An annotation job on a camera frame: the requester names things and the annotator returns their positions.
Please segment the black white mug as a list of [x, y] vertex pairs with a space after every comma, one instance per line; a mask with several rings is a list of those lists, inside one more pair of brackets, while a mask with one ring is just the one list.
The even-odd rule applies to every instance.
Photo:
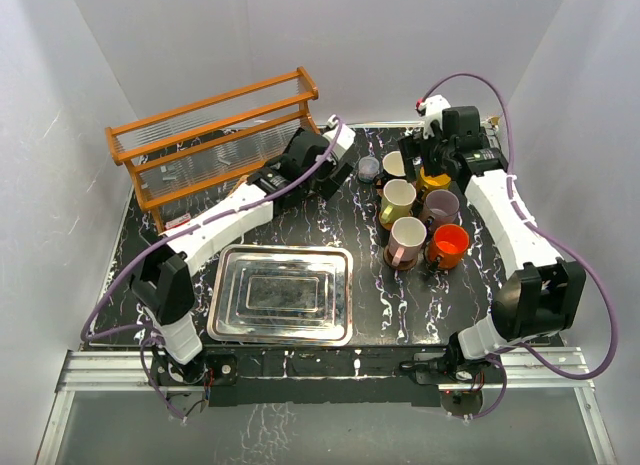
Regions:
[[390, 152], [382, 158], [382, 167], [374, 178], [374, 185], [378, 190], [382, 190], [387, 182], [394, 179], [407, 180], [400, 151]]

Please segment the yellow mug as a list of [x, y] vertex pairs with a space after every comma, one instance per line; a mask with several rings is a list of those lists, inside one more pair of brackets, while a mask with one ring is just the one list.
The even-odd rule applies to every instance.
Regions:
[[427, 175], [425, 169], [421, 167], [416, 179], [416, 191], [418, 197], [423, 199], [434, 190], [448, 189], [451, 184], [451, 177], [446, 173], [439, 175]]

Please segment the green handled white mug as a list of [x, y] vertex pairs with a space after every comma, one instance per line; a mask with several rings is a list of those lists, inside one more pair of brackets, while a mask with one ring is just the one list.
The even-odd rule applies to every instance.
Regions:
[[409, 217], [416, 200], [415, 186], [403, 179], [393, 179], [382, 190], [378, 220], [387, 230], [400, 218]]

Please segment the purple mug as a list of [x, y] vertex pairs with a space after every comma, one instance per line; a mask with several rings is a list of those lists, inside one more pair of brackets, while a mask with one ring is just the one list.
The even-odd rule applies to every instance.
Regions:
[[442, 225], [451, 224], [459, 211], [458, 197], [449, 190], [438, 189], [430, 192], [418, 216], [429, 233], [433, 233]]

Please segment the pink handled white mug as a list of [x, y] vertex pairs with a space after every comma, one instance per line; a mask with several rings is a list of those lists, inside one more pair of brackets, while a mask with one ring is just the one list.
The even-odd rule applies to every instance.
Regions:
[[426, 240], [427, 229], [415, 217], [397, 220], [391, 229], [388, 247], [393, 256], [393, 263], [411, 260], [418, 256]]

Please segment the orange-red mug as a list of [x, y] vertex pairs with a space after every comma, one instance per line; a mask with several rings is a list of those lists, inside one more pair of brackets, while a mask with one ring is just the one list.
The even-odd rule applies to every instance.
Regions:
[[438, 227], [425, 251], [428, 269], [435, 272], [455, 268], [469, 245], [469, 235], [461, 226], [444, 224]]

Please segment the dark wooden coaster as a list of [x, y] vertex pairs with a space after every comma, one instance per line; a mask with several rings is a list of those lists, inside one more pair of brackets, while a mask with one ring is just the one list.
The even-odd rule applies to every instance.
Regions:
[[385, 261], [387, 266], [391, 267], [394, 270], [398, 270], [398, 271], [411, 270], [412, 268], [414, 268], [416, 266], [416, 264], [418, 263], [418, 260], [419, 260], [419, 257], [416, 256], [411, 260], [400, 261], [397, 264], [394, 264], [393, 263], [393, 256], [392, 256], [388, 246], [386, 246], [384, 248], [383, 258], [384, 258], [384, 261]]

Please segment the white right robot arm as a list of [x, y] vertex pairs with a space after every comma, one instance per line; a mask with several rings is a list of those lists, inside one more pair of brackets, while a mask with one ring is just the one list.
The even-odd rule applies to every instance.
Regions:
[[488, 355], [568, 329], [575, 320], [586, 272], [532, 231], [534, 221], [524, 215], [508, 162], [491, 146], [476, 107], [452, 107], [436, 96], [419, 101], [417, 111], [424, 119], [422, 129], [399, 141], [408, 178], [415, 178], [413, 160], [420, 158], [425, 174], [446, 174], [457, 183], [488, 229], [507, 280], [486, 317], [454, 333], [443, 356], [402, 366], [466, 382], [480, 372]]

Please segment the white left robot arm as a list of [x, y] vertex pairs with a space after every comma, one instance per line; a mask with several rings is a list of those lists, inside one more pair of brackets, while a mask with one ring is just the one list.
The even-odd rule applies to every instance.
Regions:
[[281, 154], [213, 208], [166, 233], [167, 243], [133, 269], [129, 288], [164, 341], [161, 365], [180, 382], [197, 383], [207, 368], [191, 315], [193, 275], [225, 246], [308, 196], [331, 198], [354, 168], [355, 136], [346, 125], [322, 134], [298, 129]]

